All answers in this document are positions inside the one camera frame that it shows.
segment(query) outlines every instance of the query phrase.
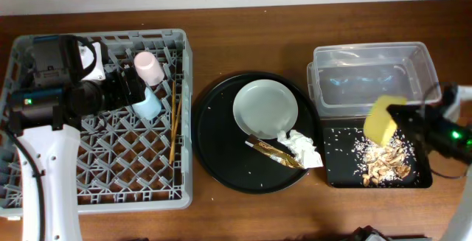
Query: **plastic dish rack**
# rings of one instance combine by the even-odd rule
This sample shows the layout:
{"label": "plastic dish rack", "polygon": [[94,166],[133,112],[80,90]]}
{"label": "plastic dish rack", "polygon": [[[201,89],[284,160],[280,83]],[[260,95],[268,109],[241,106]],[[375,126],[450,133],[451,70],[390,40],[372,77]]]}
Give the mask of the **plastic dish rack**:
{"label": "plastic dish rack", "polygon": [[[77,199],[80,214],[184,209],[192,202],[192,50],[179,29],[94,32],[74,34],[108,46],[105,72],[133,65],[141,51],[152,52],[166,77],[152,87],[162,102],[153,120],[138,119],[131,108],[103,113],[106,131],[95,133],[103,121],[88,116],[82,121],[77,157]],[[7,124],[8,96],[34,65],[34,35],[15,39],[0,97],[1,126]],[[169,165],[172,82],[176,78],[181,100],[181,129],[176,139],[176,160]],[[21,168],[12,143],[1,132],[0,216],[17,217],[21,209]]]}

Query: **plastic box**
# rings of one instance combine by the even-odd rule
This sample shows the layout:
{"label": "plastic box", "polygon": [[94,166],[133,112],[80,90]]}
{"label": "plastic box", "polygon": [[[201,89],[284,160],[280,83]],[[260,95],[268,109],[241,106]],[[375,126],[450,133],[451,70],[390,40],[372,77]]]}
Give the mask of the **plastic box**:
{"label": "plastic box", "polygon": [[380,95],[407,97],[409,104],[437,102],[441,90],[421,42],[320,46],[308,64],[308,91],[321,118],[366,116]]}
{"label": "plastic box", "polygon": [[[80,214],[183,209],[192,202],[192,50],[179,29],[94,32],[75,34],[108,46],[105,72],[133,63],[143,50],[152,52],[163,64],[165,79],[154,94],[162,102],[161,113],[153,120],[137,119],[131,108],[103,113],[108,121],[105,133],[96,117],[82,121],[77,157],[77,198]],[[34,35],[17,38],[0,97],[1,124],[5,126],[7,97],[18,88],[34,65]],[[181,131],[176,139],[176,160],[168,161],[173,78],[177,100],[182,101]],[[21,209],[21,168],[11,142],[3,132],[0,147],[0,216],[17,217]]]}

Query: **pink cup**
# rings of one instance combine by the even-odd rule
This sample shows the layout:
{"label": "pink cup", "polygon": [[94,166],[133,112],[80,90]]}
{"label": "pink cup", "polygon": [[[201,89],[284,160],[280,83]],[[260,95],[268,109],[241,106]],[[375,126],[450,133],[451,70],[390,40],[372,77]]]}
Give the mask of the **pink cup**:
{"label": "pink cup", "polygon": [[155,86],[164,79],[164,71],[151,52],[140,52],[134,57],[136,72],[148,85]]}

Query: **wooden surface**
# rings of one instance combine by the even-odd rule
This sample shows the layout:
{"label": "wooden surface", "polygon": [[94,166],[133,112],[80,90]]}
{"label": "wooden surface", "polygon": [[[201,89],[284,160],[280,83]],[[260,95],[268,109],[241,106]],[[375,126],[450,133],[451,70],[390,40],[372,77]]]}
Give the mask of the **wooden surface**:
{"label": "wooden surface", "polygon": [[[317,46],[422,41],[441,81],[472,84],[472,0],[329,4],[0,18],[0,77],[14,37],[130,29],[185,30],[194,54],[194,98],[235,71],[281,74],[307,89]],[[462,164],[431,157],[438,171]],[[185,210],[80,216],[84,240],[283,240],[349,234],[371,225],[386,235],[438,239],[459,203],[464,180],[434,176],[430,189],[334,189],[325,170],[269,195],[245,195],[211,178],[194,159],[193,202]],[[0,219],[2,240],[20,240],[21,222]]]}

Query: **black plate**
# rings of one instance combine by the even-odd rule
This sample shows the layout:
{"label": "black plate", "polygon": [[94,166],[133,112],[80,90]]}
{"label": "black plate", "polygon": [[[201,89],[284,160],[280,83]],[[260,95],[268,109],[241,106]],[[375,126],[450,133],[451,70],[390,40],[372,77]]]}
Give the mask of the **black plate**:
{"label": "black plate", "polygon": [[[285,167],[244,143],[248,135],[236,124],[233,101],[242,87],[261,79],[275,80],[290,89],[299,108],[294,129],[311,137],[317,151],[323,152],[322,129],[316,109],[293,83],[275,74],[250,72],[217,84],[195,105],[192,123],[194,152],[201,165],[217,181],[231,189],[251,194],[284,189],[307,172]],[[276,139],[265,142],[288,152]]]}
{"label": "black plate", "polygon": [[[353,152],[355,140],[362,142],[364,119],[343,119],[323,121],[324,151],[326,158],[327,180],[338,188],[364,188],[363,172],[358,164],[362,163],[359,155]],[[433,183],[427,156],[418,146],[408,142],[400,130],[400,140],[410,152],[405,162],[412,168],[402,180],[385,181],[382,188],[429,188]]]}

